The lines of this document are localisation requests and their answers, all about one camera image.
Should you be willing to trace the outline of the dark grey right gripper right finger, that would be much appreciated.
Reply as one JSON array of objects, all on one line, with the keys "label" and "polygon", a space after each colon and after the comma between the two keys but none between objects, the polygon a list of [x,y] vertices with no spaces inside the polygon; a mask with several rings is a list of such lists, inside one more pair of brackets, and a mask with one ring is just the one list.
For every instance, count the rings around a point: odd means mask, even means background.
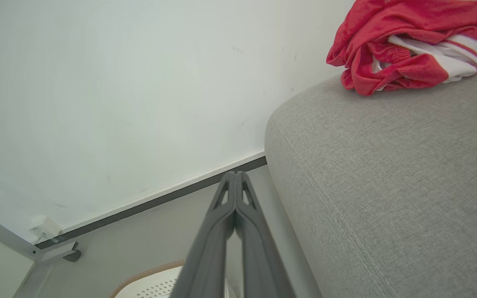
[{"label": "dark grey right gripper right finger", "polygon": [[250,178],[245,172],[237,172],[236,181],[236,227],[242,241],[244,296],[295,298]]}]

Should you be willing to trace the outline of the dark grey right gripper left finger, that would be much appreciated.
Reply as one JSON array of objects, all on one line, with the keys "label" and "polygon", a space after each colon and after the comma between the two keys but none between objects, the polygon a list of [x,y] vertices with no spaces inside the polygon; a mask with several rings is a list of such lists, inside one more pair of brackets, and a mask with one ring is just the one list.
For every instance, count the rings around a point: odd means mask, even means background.
[{"label": "dark grey right gripper left finger", "polygon": [[226,244],[234,231],[235,174],[222,177],[172,291],[172,298],[225,296]]}]

